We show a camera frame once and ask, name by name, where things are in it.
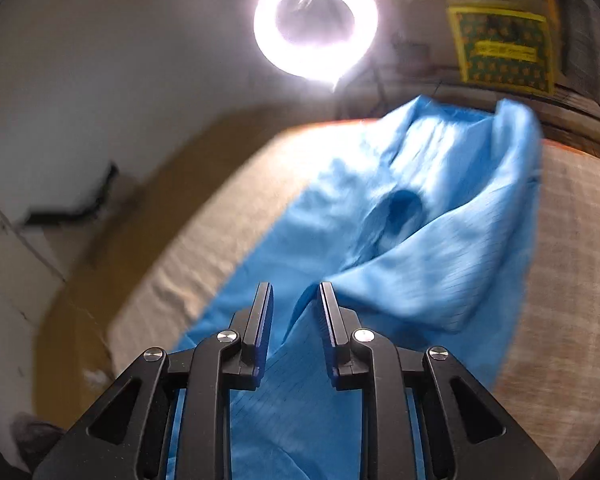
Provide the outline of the light blue work jacket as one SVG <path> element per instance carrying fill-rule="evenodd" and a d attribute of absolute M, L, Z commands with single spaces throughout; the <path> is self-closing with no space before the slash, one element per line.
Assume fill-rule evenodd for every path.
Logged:
<path fill-rule="evenodd" d="M 230 400 L 234 477 L 358 476 L 362 399 L 329 382 L 321 282 L 393 344 L 440 344 L 493 386 L 524 303 L 541 174 L 538 118 L 509 100 L 489 114 L 421 96 L 333 144 L 178 344 L 216 334 L 257 284 L 273 286 L 262 385 Z"/>

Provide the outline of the plaid bed blanket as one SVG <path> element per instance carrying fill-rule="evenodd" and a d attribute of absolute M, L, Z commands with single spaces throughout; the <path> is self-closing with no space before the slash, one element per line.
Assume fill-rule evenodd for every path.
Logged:
<path fill-rule="evenodd" d="M 362 122 L 278 133 L 201 207 L 132 289 L 108 331 L 113 369 L 173 348 L 237 264 Z M 571 477 L 600 442 L 600 144 L 543 129 L 526 304 L 495 393 Z"/>

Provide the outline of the yellow green patterned box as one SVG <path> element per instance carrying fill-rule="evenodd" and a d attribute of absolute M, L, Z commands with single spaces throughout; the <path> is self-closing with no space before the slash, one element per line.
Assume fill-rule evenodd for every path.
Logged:
<path fill-rule="evenodd" d="M 446 13 L 465 84 L 533 96 L 554 93 L 554 50 L 544 16 L 469 4 L 454 4 Z"/>

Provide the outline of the black stand at wall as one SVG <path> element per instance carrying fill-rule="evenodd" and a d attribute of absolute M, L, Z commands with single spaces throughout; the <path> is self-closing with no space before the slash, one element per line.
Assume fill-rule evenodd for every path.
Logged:
<path fill-rule="evenodd" d="M 77 204 L 70 207 L 30 208 L 18 224 L 20 230 L 61 228 L 96 220 L 109 203 L 115 180 L 120 175 L 115 162 L 110 162 L 104 176 L 96 187 Z"/>

